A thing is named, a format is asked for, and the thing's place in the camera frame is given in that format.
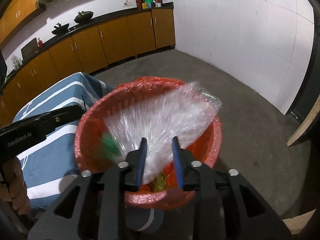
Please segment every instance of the cardboard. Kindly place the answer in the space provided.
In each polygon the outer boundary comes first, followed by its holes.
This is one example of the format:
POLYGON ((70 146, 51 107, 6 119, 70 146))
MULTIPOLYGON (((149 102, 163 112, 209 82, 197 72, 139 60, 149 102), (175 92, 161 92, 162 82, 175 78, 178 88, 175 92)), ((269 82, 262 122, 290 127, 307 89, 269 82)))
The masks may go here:
POLYGON ((305 213, 301 216, 297 216, 294 218, 284 219, 283 222, 289 228, 291 234, 295 235, 302 231, 302 229, 306 226, 309 222, 311 217, 313 216, 316 210, 312 210, 308 213, 305 213))

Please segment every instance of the white wall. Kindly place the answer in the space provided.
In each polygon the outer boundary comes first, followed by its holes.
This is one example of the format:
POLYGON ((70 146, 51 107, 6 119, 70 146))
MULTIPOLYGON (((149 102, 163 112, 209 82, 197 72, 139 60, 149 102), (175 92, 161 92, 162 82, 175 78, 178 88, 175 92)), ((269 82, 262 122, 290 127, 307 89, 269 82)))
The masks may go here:
POLYGON ((135 0, 131 7, 123 7, 125 0, 54 0, 46 4, 46 11, 28 23, 2 50, 8 66, 8 72, 13 69, 11 58, 15 54, 21 57, 21 48, 33 38, 41 38, 43 42, 52 38, 53 26, 60 22, 76 25, 74 18, 78 11, 93 11, 94 17, 106 13, 136 7, 135 0))
MULTIPOLYGON (((78 11, 94 17, 126 9, 125 0, 54 0, 3 49, 12 54, 32 38, 53 37, 53 26, 78 11)), ((283 114, 294 100, 310 59, 314 19, 308 0, 163 0, 174 2, 176 49, 209 62, 253 88, 283 114)))
POLYGON ((176 49, 217 66, 287 112, 313 44, 308 0, 168 1, 174 2, 176 49))

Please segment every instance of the red bottle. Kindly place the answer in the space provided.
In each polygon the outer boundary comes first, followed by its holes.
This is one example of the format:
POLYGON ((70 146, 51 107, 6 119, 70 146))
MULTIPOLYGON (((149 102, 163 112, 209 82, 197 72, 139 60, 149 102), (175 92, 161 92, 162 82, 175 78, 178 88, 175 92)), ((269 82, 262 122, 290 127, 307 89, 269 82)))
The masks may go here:
POLYGON ((39 46, 39 49, 43 48, 43 42, 41 41, 40 38, 38 38, 38 46, 39 46))

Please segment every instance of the screw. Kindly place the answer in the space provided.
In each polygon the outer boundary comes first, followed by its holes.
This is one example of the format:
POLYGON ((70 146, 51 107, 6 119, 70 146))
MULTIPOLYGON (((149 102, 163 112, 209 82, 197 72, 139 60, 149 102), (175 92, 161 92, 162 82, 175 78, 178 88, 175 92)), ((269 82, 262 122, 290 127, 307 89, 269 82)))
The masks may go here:
POLYGON ((85 170, 85 171, 82 171, 81 172, 81 176, 82 177, 90 177, 92 175, 92 172, 91 171, 89 171, 89 170, 85 170))
POLYGON ((129 163, 127 163, 127 162, 119 162, 118 163, 118 167, 119 168, 126 168, 128 166, 129 166, 129 163))
POLYGON ((237 176, 237 175, 239 175, 239 171, 236 170, 236 169, 231 169, 231 170, 229 170, 228 172, 229 172, 230 176, 237 176))
POLYGON ((191 162, 192 167, 200 167, 201 165, 202 165, 202 163, 200 161, 192 161, 191 162))

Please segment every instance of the clear plastic bag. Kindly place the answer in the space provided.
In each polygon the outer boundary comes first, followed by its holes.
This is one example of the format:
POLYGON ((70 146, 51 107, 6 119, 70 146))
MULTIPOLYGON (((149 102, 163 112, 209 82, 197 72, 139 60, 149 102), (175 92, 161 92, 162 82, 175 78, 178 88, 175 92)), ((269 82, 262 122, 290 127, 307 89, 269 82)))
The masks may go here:
POLYGON ((110 115, 105 124, 123 160, 139 148, 142 137, 147 139, 143 184, 148 184, 173 160, 172 138, 178 136, 187 148, 209 127, 220 106, 218 98, 192 82, 110 115))

